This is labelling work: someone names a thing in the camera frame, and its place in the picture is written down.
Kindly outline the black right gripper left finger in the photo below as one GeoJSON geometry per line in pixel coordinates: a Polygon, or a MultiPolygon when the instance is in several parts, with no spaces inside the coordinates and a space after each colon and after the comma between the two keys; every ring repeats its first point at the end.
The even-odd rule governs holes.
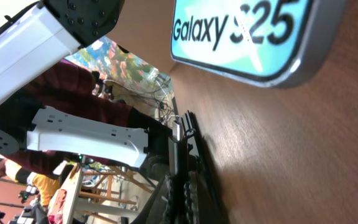
{"type": "Polygon", "coordinates": [[[180,224],[178,175],[165,175],[131,224],[180,224]]]}

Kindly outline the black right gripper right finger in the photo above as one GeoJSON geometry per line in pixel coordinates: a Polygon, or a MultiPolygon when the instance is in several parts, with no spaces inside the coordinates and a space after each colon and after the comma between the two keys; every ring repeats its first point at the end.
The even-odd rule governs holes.
{"type": "Polygon", "coordinates": [[[189,172],[184,191],[184,221],[190,224],[225,224],[222,213],[196,172],[189,172]]]}

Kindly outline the blue screen smartphone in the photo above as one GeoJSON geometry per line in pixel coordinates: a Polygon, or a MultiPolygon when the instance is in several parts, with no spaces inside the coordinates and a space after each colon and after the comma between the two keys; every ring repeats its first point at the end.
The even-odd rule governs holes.
{"type": "Polygon", "coordinates": [[[176,0],[172,59],[260,88],[291,88],[323,66],[346,0],[176,0]]]}

